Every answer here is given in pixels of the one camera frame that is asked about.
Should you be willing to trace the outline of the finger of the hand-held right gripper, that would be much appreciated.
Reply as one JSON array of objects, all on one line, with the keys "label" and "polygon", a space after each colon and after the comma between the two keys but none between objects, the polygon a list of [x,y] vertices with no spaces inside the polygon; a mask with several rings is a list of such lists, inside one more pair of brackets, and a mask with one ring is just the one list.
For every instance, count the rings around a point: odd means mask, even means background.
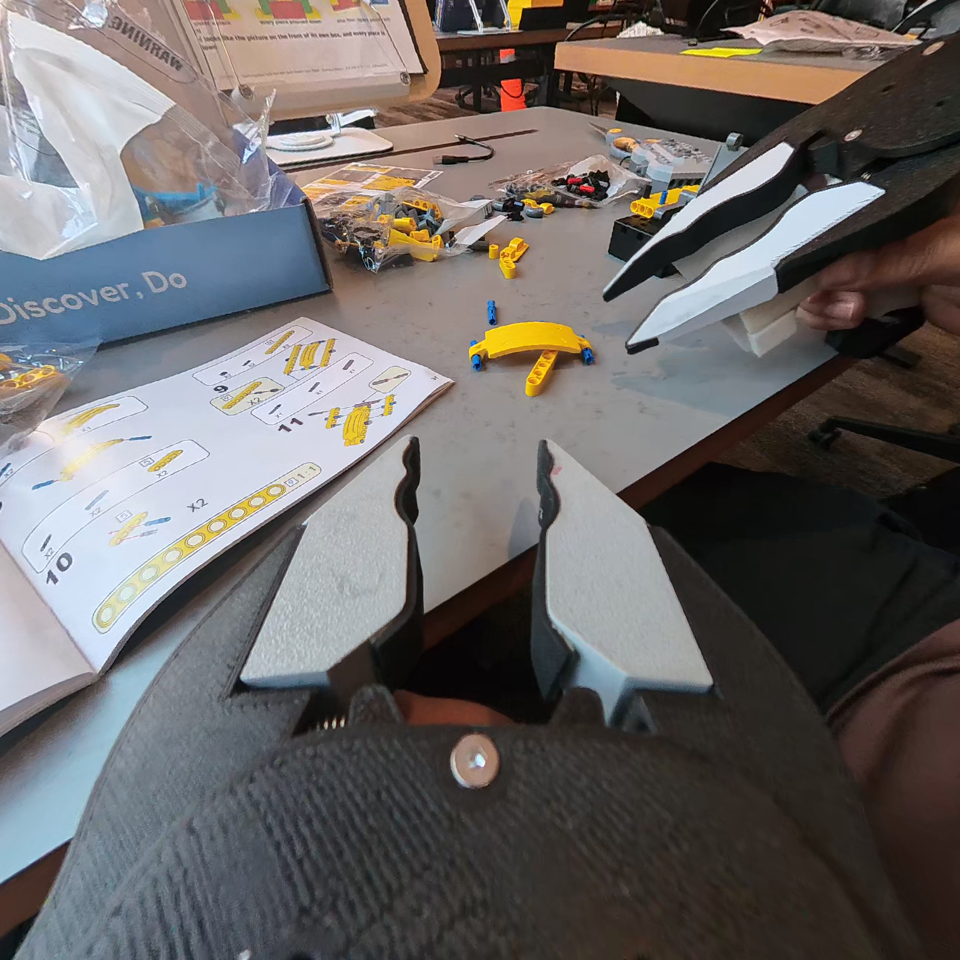
[{"label": "finger of the hand-held right gripper", "polygon": [[746,246],[666,294],[630,334],[628,354],[649,350],[681,330],[699,330],[784,291],[776,270],[790,255],[882,198],[882,187],[861,179],[805,194]]},{"label": "finger of the hand-held right gripper", "polygon": [[618,271],[603,290],[609,303],[689,258],[715,239],[755,222],[792,196],[805,172],[804,152],[780,142],[753,159],[731,164]]}]

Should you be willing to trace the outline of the clear bag black red parts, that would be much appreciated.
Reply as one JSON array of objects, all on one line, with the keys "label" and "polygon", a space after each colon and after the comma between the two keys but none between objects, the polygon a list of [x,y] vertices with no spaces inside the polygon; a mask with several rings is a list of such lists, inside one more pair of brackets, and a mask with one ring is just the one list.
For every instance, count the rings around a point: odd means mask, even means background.
[{"label": "clear bag black red parts", "polygon": [[643,198],[650,181],[605,154],[594,154],[575,163],[560,163],[511,174],[489,184],[491,190],[525,207],[595,210],[624,198]]}]

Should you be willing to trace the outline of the yellow panel brick blue pin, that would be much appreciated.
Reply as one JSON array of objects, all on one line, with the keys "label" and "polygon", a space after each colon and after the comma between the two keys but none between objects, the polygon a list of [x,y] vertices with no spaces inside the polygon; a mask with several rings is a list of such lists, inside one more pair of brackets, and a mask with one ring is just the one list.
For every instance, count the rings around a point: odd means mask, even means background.
[{"label": "yellow panel brick blue pin", "polygon": [[471,343],[468,356],[472,368],[480,371],[487,360],[532,352],[575,354],[580,356],[584,365],[595,362],[593,347],[585,337],[577,334],[569,325],[550,321],[490,326],[481,341]]}]

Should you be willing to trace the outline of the clear bag of small pins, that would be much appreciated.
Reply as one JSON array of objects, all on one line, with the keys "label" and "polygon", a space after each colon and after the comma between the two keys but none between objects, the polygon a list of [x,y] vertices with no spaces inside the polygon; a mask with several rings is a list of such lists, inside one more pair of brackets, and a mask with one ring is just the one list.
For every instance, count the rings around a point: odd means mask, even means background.
[{"label": "clear bag of small pins", "polygon": [[458,257],[509,220],[491,199],[457,201],[409,186],[331,190],[311,203],[323,239],[373,273]]}]

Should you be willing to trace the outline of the blue cardboard kit box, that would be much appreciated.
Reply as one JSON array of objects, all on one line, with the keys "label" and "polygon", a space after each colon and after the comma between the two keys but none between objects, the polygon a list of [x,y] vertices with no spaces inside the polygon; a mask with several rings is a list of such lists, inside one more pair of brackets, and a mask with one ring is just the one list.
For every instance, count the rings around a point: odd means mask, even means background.
[{"label": "blue cardboard kit box", "polygon": [[329,293],[305,192],[269,160],[273,208],[164,225],[49,259],[2,252],[2,341],[102,345]]}]

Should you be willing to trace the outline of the clear bag of yellow beams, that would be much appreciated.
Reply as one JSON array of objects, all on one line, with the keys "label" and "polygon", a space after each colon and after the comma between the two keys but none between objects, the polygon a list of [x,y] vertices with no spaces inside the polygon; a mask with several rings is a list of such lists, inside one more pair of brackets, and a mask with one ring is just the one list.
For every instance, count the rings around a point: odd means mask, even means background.
[{"label": "clear bag of yellow beams", "polygon": [[46,420],[96,354],[101,340],[90,336],[1,335],[1,452],[19,450]]}]

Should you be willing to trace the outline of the person's right hand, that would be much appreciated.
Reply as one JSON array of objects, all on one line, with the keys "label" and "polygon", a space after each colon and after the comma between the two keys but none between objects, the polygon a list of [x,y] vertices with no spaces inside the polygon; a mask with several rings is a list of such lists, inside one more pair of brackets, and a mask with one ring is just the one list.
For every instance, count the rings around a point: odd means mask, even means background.
[{"label": "person's right hand", "polygon": [[849,254],[817,276],[817,288],[798,306],[812,330],[852,330],[867,315],[867,296],[915,288],[927,322],[959,335],[959,216],[954,213],[905,239]]}]

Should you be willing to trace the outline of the person's left hand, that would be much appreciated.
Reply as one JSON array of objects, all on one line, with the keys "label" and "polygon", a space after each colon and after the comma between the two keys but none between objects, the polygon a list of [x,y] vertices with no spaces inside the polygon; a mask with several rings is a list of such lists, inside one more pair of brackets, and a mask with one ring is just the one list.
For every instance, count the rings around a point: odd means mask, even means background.
[{"label": "person's left hand", "polygon": [[406,690],[397,690],[393,699],[402,716],[411,726],[511,726],[514,721],[478,702],[427,697]]}]

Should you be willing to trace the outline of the grey battery hub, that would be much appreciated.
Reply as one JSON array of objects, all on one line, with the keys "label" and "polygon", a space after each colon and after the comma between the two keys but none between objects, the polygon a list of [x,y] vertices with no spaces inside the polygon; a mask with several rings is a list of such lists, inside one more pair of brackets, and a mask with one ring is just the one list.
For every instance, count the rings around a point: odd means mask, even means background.
[{"label": "grey battery hub", "polygon": [[631,173],[646,179],[652,192],[698,186],[710,172],[715,152],[704,152],[673,138],[644,139],[630,153]]}]

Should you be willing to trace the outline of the black perforated block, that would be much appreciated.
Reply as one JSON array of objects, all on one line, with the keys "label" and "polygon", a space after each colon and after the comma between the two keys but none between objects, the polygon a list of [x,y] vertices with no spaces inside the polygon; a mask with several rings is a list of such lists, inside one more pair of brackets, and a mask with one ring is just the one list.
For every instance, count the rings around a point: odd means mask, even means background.
[{"label": "black perforated block", "polygon": [[[659,219],[646,218],[639,214],[630,214],[617,219],[613,223],[607,252],[620,261],[629,261],[672,226],[673,220],[678,215],[677,211],[668,211],[666,216]],[[664,247],[665,252],[660,255],[662,262],[655,271],[657,275],[676,273],[677,260],[693,252],[689,241],[678,241],[675,238],[668,238],[659,246]]]}]

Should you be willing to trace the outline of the wood-edged background table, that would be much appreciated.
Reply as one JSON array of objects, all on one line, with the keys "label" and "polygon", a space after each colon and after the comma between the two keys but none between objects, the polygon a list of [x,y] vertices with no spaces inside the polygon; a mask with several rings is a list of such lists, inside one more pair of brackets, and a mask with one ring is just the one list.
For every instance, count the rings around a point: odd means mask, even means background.
[{"label": "wood-edged background table", "polygon": [[718,100],[724,109],[754,111],[777,122],[830,99],[869,71],[894,59],[878,56],[765,52],[706,54],[676,36],[569,40],[556,48],[561,70],[603,78],[651,117],[672,112],[667,101]]}]

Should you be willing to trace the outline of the black chair base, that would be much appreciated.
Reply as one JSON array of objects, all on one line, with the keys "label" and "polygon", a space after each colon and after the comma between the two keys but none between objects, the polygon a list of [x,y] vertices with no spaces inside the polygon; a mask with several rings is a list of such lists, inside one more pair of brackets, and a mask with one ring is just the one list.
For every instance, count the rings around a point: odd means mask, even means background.
[{"label": "black chair base", "polygon": [[846,432],[959,466],[958,430],[958,424],[945,432],[936,433],[847,416],[832,416],[822,421],[807,438],[818,449],[830,450],[841,433]]}]

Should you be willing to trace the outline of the clear acrylic stand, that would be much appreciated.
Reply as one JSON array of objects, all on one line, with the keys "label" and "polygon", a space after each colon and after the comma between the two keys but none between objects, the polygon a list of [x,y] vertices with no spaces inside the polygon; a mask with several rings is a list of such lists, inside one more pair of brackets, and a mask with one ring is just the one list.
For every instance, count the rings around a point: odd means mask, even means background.
[{"label": "clear acrylic stand", "polygon": [[467,35],[516,29],[507,1],[436,1],[433,12],[438,33]]}]

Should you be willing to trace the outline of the person's brown shirt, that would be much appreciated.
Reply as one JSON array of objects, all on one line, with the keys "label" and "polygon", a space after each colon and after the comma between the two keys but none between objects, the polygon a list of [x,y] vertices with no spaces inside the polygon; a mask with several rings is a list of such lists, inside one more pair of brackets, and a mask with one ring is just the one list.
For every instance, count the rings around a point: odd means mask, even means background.
[{"label": "person's brown shirt", "polygon": [[884,869],[930,958],[959,957],[959,622],[829,714]]}]

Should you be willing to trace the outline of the large white label parts bag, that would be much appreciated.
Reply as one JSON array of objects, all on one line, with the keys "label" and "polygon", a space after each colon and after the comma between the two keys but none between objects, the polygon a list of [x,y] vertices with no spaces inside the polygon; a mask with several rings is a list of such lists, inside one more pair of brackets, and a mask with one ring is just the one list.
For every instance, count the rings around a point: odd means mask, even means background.
[{"label": "large white label parts bag", "polygon": [[265,145],[274,94],[186,2],[2,2],[1,249],[44,260],[295,205]]}]

